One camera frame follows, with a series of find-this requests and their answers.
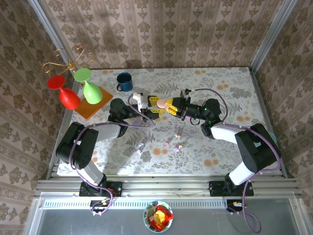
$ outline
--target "table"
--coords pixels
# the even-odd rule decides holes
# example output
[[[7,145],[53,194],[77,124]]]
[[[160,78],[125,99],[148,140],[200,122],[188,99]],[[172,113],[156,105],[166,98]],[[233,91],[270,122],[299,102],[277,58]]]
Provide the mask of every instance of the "table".
[[[116,90],[116,77],[121,72],[129,72],[133,77],[131,92]],[[101,86],[113,95],[127,102],[133,93],[157,95],[160,98],[178,97],[186,88],[211,88],[226,100],[229,116],[227,123],[251,126],[264,124],[261,107],[248,68],[187,68],[187,69],[139,69],[139,70],[93,70],[91,82]],[[211,92],[196,92],[191,102],[202,105],[209,98],[216,98],[221,104],[221,118],[225,108],[217,95]],[[105,122],[109,116],[110,104],[106,104],[90,120],[86,121],[75,111],[71,122],[84,125]],[[140,122],[140,118],[129,119],[129,124]],[[137,150],[145,143],[142,154]],[[176,152],[174,147],[182,145]],[[96,143],[92,161],[105,174],[226,174],[240,162],[237,145],[206,138],[200,126],[165,112],[156,120],[155,127],[146,130],[131,129],[118,139]],[[76,176],[69,166],[60,162],[60,176]]]

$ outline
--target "green glass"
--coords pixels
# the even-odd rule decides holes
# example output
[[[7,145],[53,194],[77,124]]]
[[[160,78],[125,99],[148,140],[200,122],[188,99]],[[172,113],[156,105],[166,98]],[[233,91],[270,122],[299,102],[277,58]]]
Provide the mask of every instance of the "green glass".
[[[91,77],[91,70],[87,68],[79,69],[74,74],[74,79],[78,82],[85,82],[83,93],[89,104],[97,104],[102,100],[103,94],[100,88],[92,83],[87,82]]]

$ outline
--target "metal frame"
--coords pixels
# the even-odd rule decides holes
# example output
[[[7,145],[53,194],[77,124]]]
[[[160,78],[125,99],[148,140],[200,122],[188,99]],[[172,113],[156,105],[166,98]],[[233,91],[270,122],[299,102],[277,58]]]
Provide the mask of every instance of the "metal frame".
[[[262,96],[262,93],[261,93],[261,89],[260,89],[259,83],[258,83],[258,81],[256,79],[255,71],[253,69],[249,69],[249,70],[250,70],[250,74],[251,74],[252,83],[253,83],[253,86],[254,86],[254,89],[255,89],[255,92],[256,92],[256,96],[258,98],[258,101],[259,101],[259,104],[260,104],[260,107],[261,107],[261,111],[262,111],[262,114],[263,114],[263,117],[264,117],[265,125],[266,125],[266,127],[267,127],[267,129],[269,131],[274,133],[273,126],[272,126],[272,124],[270,122],[268,111],[267,111],[267,108],[266,108],[266,105],[265,105],[265,102],[264,102],[264,99],[263,99],[263,96]],[[280,160],[280,163],[281,163],[281,167],[280,168],[282,170],[283,176],[285,178],[289,178],[288,172],[287,172],[287,169],[286,169],[286,165],[285,165],[284,160],[282,158]]]
[[[240,199],[240,197],[210,197],[208,182],[223,180],[223,175],[197,176],[118,176],[108,175],[108,181],[122,181],[122,198],[117,199],[116,209],[142,209],[151,200],[163,199],[173,203],[184,204],[184,207],[208,209],[210,202],[221,202],[225,199]],[[78,209],[88,209],[91,200],[103,200],[101,197],[79,197],[81,179],[78,177],[55,177],[52,180],[40,180],[27,218],[24,234],[36,234],[39,228],[43,210],[73,209],[73,203]],[[252,181],[255,195],[250,199],[280,199],[290,200],[293,216],[300,234],[312,234],[309,216],[306,213],[301,197],[301,190],[295,179],[285,179],[281,175],[260,175]]]
[[[270,25],[268,29],[268,32],[266,33],[264,40],[262,41],[260,48],[258,49],[258,52],[256,53],[251,63],[250,67],[252,68],[254,72],[256,72],[261,66],[262,62],[264,61],[266,55],[269,52],[269,49],[273,45],[277,35],[282,29],[284,23],[286,22],[296,2],[297,0],[284,0],[283,1],[272,24]]]
[[[201,199],[210,198],[209,181],[223,181],[224,175],[198,176],[122,176],[107,175],[108,181],[123,182],[122,197],[141,199]],[[40,180],[34,197],[43,193],[54,192],[66,195],[78,195],[81,184],[79,177],[56,177]],[[301,190],[295,179],[285,179],[281,175],[261,175],[252,181],[254,197],[257,198],[292,198],[301,197]]]
[[[302,198],[290,198],[293,217],[301,235],[313,234],[312,224]]]
[[[45,11],[45,8],[43,7],[42,3],[40,0],[29,0],[29,3],[31,4],[31,6],[33,7],[34,11],[36,12],[37,16],[39,17],[41,23],[43,24],[45,30],[47,31],[48,35],[50,36],[50,38],[52,39],[54,45],[56,46],[56,48],[64,48],[65,50],[67,49],[65,47],[65,45],[63,44],[60,35],[58,34],[58,31],[55,29],[55,27],[53,26],[52,20],[51,18],[48,16],[47,12]],[[60,54],[62,59],[66,62],[69,60],[72,60],[72,58],[69,58],[67,56],[67,54],[63,51],[60,50]],[[78,93],[80,88],[80,82],[73,82],[73,86],[72,86],[72,90],[74,90],[76,93]],[[47,175],[46,175],[46,179],[50,179],[51,174],[52,174],[52,170],[53,170],[53,166],[54,164],[57,162],[57,156],[55,155],[55,151],[56,151],[56,147],[58,146],[58,144],[60,143],[64,131],[67,129],[67,127],[70,124],[70,120],[72,117],[73,111],[72,110],[65,110],[64,116],[63,116],[63,120],[60,126],[60,131],[56,140],[56,144],[54,146],[53,149],[53,154],[51,157],[51,161],[49,164],[49,168],[47,171]]]

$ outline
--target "blue mug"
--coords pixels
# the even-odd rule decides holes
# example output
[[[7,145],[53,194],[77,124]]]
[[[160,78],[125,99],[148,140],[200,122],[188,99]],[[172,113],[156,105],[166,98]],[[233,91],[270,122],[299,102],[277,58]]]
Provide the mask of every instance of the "blue mug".
[[[133,88],[132,76],[128,72],[120,73],[117,76],[117,82],[116,89],[119,92],[129,92]]]

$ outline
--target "bowl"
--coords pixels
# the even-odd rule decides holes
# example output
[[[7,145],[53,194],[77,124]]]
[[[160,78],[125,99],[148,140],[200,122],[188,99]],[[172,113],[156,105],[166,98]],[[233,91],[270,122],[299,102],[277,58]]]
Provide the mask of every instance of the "bowl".
[[[153,201],[151,203],[149,203],[149,205],[147,206],[147,208],[145,209],[144,213],[143,213],[143,222],[145,223],[146,227],[154,233],[163,233],[166,230],[168,230],[170,228],[170,226],[172,225],[173,220],[171,219],[166,226],[163,228],[162,231],[158,231],[156,230],[151,224],[150,224],[150,220],[149,217],[155,212],[157,211],[157,207],[158,205],[164,206],[166,209],[168,209],[171,213],[173,213],[171,207],[163,201]]]

